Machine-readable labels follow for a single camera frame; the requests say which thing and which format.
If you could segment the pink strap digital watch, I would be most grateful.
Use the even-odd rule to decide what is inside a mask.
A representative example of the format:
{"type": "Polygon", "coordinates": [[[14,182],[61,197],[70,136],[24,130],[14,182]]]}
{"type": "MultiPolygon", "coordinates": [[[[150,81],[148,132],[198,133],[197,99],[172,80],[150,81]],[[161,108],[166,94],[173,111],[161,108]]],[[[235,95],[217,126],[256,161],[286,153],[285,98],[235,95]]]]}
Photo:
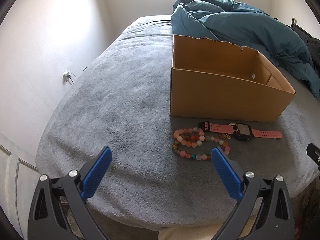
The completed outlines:
{"type": "Polygon", "coordinates": [[[281,139],[282,133],[279,131],[261,131],[253,129],[248,124],[230,123],[228,125],[214,124],[212,122],[204,121],[198,123],[198,128],[204,132],[213,132],[220,134],[231,135],[238,141],[249,141],[252,138],[262,139],[281,139]]]}

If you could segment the grey fleece bed blanket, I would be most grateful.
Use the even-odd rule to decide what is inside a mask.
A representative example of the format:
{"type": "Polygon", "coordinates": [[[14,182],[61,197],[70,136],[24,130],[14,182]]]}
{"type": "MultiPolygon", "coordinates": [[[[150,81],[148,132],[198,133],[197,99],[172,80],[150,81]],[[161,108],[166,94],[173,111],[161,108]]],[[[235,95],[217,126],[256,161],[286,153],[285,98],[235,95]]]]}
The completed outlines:
{"type": "MultiPolygon", "coordinates": [[[[173,133],[207,119],[169,116],[171,15],[137,19],[79,76],[60,101],[40,140],[36,166],[64,177],[101,151],[112,164],[88,203],[106,217],[161,230],[224,222],[235,206],[210,161],[172,151],[173,133]]],[[[275,123],[246,122],[281,131],[282,139],[230,140],[229,158],[246,171],[284,177],[290,197],[318,176],[306,147],[319,147],[319,100],[278,67],[296,90],[275,123]]]]}

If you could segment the brown cardboard box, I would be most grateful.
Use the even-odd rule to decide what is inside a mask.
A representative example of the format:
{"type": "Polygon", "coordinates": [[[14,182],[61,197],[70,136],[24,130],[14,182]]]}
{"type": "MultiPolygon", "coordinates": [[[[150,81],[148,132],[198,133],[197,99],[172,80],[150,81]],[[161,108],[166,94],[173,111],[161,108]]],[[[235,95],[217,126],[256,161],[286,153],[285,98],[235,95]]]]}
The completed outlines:
{"type": "Polygon", "coordinates": [[[274,122],[295,95],[284,75],[257,50],[173,36],[172,116],[274,122]]]}

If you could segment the black clothing pile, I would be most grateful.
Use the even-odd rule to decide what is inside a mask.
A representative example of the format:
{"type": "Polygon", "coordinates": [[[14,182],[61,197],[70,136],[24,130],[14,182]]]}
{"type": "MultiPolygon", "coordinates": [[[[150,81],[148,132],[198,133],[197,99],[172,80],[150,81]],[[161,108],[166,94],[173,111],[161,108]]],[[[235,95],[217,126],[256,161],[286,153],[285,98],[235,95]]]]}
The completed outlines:
{"type": "Polygon", "coordinates": [[[312,62],[315,68],[316,73],[319,75],[320,68],[320,44],[319,39],[311,36],[307,31],[302,29],[297,25],[297,20],[295,18],[292,19],[291,29],[297,33],[297,35],[304,41],[308,50],[310,51],[310,55],[312,58],[312,62]]]}

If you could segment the teal blue duvet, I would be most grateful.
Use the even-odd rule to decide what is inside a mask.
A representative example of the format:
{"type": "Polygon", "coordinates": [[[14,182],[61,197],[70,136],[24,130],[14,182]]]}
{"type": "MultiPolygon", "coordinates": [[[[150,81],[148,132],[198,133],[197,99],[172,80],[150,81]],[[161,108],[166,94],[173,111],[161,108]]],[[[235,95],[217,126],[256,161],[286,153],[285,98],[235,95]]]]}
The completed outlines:
{"type": "Polygon", "coordinates": [[[319,70],[306,43],[266,12],[234,0],[176,0],[172,10],[174,34],[255,49],[319,97],[319,70]]]}

